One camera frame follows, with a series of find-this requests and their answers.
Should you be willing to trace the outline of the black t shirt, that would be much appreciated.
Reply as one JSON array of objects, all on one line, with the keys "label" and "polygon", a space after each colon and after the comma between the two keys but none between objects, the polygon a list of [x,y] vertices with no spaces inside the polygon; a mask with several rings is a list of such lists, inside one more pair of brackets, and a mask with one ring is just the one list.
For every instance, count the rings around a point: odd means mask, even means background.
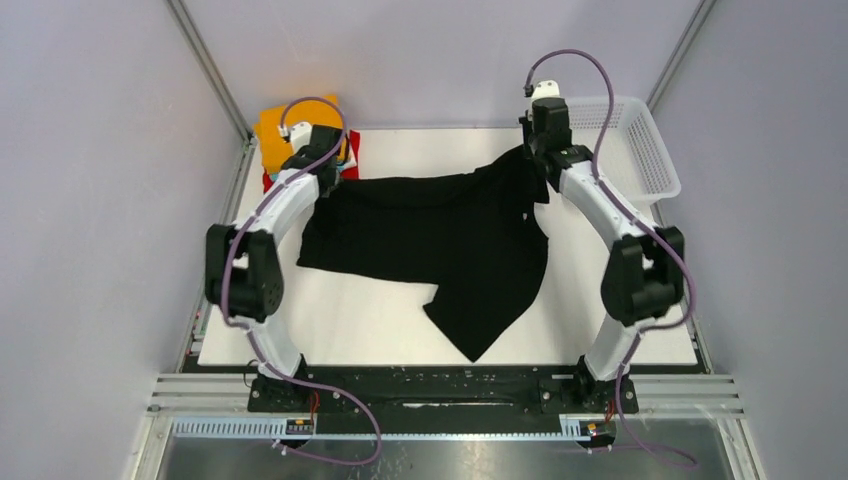
[{"label": "black t shirt", "polygon": [[477,361],[538,295],[549,241],[535,207],[548,200],[521,147],[470,173],[346,181],[316,202],[297,263],[433,285],[425,314]]}]

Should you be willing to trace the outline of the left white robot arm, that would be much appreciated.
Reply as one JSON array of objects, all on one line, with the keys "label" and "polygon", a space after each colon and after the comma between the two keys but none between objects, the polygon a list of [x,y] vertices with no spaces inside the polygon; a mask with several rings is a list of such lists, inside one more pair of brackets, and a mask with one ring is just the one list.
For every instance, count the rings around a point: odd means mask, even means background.
[{"label": "left white robot arm", "polygon": [[340,182],[346,154],[341,128],[298,123],[283,130],[294,154],[245,218],[206,233],[204,294],[224,323],[243,333],[260,374],[275,379],[272,398],[288,411],[309,401],[310,385],[296,375],[303,356],[282,320],[285,283],[278,249],[298,217]]}]

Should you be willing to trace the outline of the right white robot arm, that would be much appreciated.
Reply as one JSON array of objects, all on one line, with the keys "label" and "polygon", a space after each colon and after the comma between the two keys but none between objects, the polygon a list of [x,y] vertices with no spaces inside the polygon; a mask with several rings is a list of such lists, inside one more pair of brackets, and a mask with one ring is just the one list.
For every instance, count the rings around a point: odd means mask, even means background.
[{"label": "right white robot arm", "polygon": [[574,143],[563,98],[531,100],[520,123],[526,157],[608,249],[600,287],[606,316],[573,386],[577,405],[597,412],[612,400],[611,382],[627,372],[642,334],[682,299],[683,236],[638,212],[601,174],[598,151]]}]

